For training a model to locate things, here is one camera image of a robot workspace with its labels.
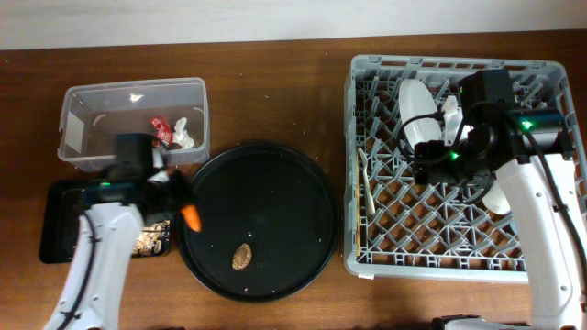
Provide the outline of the orange carrot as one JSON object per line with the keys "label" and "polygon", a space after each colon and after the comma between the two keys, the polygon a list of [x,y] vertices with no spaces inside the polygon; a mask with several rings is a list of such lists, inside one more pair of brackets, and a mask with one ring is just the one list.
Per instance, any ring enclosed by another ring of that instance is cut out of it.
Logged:
{"label": "orange carrot", "polygon": [[202,221],[196,207],[193,204],[187,204],[181,210],[186,225],[194,232],[202,231]]}

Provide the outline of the grey plate with rice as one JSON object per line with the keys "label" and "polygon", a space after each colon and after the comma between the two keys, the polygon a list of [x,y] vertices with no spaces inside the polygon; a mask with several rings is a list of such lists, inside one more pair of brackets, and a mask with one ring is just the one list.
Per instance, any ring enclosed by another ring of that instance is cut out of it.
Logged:
{"label": "grey plate with rice", "polygon": [[[406,79],[400,84],[399,110],[402,123],[417,116],[434,115],[437,106],[431,92],[417,79]],[[434,118],[417,119],[404,127],[411,149],[421,142],[441,140],[441,127]]]}

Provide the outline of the red snack wrapper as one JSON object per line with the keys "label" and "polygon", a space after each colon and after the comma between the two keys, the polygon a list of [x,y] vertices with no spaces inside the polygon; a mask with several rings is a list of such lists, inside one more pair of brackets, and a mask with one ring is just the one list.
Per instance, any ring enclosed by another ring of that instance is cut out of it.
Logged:
{"label": "red snack wrapper", "polygon": [[169,147],[172,143],[172,130],[168,120],[161,115],[157,115],[150,122],[156,130],[155,137],[158,143]]}

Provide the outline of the white paper cup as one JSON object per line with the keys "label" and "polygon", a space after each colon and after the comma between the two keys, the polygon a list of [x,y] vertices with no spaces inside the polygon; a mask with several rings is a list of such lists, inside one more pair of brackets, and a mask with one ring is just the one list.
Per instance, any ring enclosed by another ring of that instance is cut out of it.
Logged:
{"label": "white paper cup", "polygon": [[497,182],[482,197],[482,203],[489,211],[497,215],[507,215],[511,212],[511,207]]}

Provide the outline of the white plastic fork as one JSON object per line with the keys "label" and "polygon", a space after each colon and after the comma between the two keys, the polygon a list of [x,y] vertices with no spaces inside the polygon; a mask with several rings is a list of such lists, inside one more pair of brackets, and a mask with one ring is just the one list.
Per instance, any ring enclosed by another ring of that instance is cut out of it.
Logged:
{"label": "white plastic fork", "polygon": [[365,184],[365,195],[366,195],[366,204],[367,210],[369,215],[375,215],[375,203],[373,200],[373,196],[371,193],[371,186],[370,186],[370,177],[368,174],[368,159],[367,156],[362,148],[358,148],[358,154],[360,156],[363,168],[362,168],[362,177]]}

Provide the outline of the wooden chopstick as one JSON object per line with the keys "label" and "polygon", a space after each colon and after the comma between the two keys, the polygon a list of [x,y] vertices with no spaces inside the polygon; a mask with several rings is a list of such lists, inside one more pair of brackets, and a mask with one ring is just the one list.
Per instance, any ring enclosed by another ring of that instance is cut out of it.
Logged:
{"label": "wooden chopstick", "polygon": [[354,238],[355,238],[355,245],[356,245],[356,260],[359,259],[360,257],[360,160],[359,160],[359,152],[356,152],[356,163],[357,163],[357,169],[356,169],[356,174],[357,174],[357,183],[356,183],[356,187],[355,187],[355,197],[356,197],[356,221],[355,221],[355,234],[354,234]]}

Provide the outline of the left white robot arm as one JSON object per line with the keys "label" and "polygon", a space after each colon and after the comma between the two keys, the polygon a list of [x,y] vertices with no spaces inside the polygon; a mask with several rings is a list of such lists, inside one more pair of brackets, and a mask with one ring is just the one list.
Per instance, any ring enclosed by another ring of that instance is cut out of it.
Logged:
{"label": "left white robot arm", "polygon": [[203,225],[179,171],[168,172],[168,147],[144,133],[116,137],[115,162],[83,188],[79,234],[48,329],[116,329],[127,269],[143,229],[178,214],[194,232]]}

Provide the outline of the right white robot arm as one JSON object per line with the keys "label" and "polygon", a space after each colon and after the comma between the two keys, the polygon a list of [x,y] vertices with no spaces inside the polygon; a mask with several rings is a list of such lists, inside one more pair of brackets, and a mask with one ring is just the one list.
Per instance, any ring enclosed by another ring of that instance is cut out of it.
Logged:
{"label": "right white robot arm", "polygon": [[585,328],[586,224],[564,116],[517,105],[506,70],[477,71],[458,87],[456,135],[415,144],[415,181],[464,185],[485,174],[498,184],[521,241],[531,328]]}

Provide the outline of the grey dishwasher rack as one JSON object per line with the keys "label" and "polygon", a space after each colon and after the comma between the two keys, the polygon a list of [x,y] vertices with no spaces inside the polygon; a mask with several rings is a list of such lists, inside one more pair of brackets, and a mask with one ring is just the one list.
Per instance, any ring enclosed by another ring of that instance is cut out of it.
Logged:
{"label": "grey dishwasher rack", "polygon": [[[437,105],[479,70],[506,69],[527,109],[555,108],[573,138],[580,128],[564,66],[547,60],[358,55],[345,81],[346,189],[344,264],[359,277],[524,283],[526,265],[510,214],[469,204],[480,187],[421,186],[403,157],[398,97],[406,79],[421,81]],[[360,257],[356,260],[356,152],[368,159],[375,215],[369,215],[360,160]]]}

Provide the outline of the rice and shell pile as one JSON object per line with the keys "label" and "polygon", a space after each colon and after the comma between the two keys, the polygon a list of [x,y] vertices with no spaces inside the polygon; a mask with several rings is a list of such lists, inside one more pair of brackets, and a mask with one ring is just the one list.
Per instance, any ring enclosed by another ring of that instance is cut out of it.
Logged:
{"label": "rice and shell pile", "polygon": [[162,256],[170,250],[171,221],[164,220],[144,227],[132,250],[133,258]]}

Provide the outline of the crumpled white tissue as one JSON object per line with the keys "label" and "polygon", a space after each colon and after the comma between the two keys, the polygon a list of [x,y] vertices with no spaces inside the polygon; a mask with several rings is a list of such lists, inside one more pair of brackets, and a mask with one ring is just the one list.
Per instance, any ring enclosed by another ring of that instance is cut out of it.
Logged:
{"label": "crumpled white tissue", "polygon": [[172,142],[179,145],[181,149],[191,149],[194,146],[194,140],[189,136],[186,125],[187,118],[180,118],[176,122],[172,134]]}

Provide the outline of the clear plastic bin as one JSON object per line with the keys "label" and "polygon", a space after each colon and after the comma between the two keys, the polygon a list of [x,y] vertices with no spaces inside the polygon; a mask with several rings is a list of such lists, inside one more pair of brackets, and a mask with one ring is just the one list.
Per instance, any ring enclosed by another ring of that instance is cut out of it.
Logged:
{"label": "clear plastic bin", "polygon": [[70,88],[61,110],[58,157],[82,171],[101,171],[114,162],[116,137],[131,133],[155,136],[153,119],[163,120],[172,133],[184,133],[194,142],[191,148],[171,143],[170,165],[209,159],[207,93],[205,82],[196,77]]}

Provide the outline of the brown walnut shell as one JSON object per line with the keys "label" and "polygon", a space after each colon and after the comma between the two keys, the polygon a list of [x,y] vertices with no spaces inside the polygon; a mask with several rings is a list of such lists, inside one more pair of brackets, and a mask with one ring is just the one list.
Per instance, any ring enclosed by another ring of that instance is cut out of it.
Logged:
{"label": "brown walnut shell", "polygon": [[243,243],[235,251],[232,259],[232,268],[234,270],[245,269],[252,260],[252,250],[249,244]]}

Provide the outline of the black rectangular tray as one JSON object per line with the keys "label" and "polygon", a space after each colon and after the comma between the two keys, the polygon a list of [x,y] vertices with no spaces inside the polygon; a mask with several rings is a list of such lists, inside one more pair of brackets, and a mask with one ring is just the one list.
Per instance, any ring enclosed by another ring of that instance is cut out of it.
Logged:
{"label": "black rectangular tray", "polygon": [[89,179],[54,182],[48,190],[39,259],[45,264],[69,263],[76,249],[83,189]]}

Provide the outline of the round black tray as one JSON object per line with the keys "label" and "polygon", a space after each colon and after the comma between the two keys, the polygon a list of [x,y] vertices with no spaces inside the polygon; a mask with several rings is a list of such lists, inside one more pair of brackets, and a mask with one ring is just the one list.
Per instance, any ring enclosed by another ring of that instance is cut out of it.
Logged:
{"label": "round black tray", "polygon": [[[342,215],[331,181],[303,153],[248,144],[210,159],[190,179],[202,231],[176,221],[183,261],[209,290],[242,302],[275,301],[310,284],[338,246]],[[243,243],[250,264],[232,268]]]}

